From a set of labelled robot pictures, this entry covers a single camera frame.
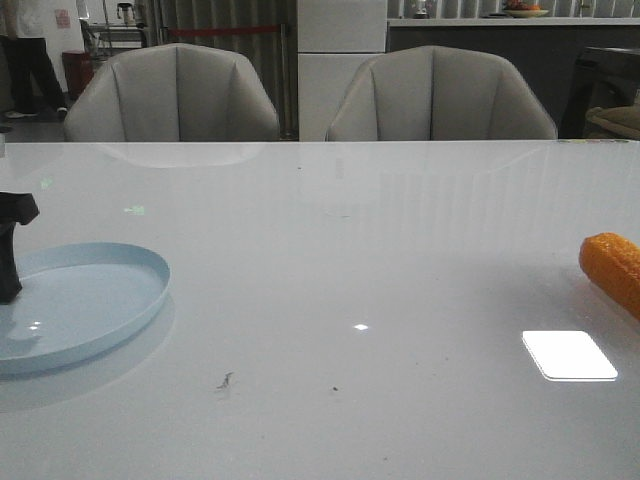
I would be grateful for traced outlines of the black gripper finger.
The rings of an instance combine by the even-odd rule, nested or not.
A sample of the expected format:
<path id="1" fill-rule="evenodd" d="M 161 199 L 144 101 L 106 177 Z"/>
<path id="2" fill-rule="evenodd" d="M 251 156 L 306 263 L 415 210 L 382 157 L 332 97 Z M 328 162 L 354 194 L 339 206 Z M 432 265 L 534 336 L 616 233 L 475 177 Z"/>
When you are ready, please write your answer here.
<path id="1" fill-rule="evenodd" d="M 1 303 L 11 303 L 22 289 L 17 273 L 13 236 L 17 224 L 27 225 L 39 215 L 31 193 L 1 193 Z"/>

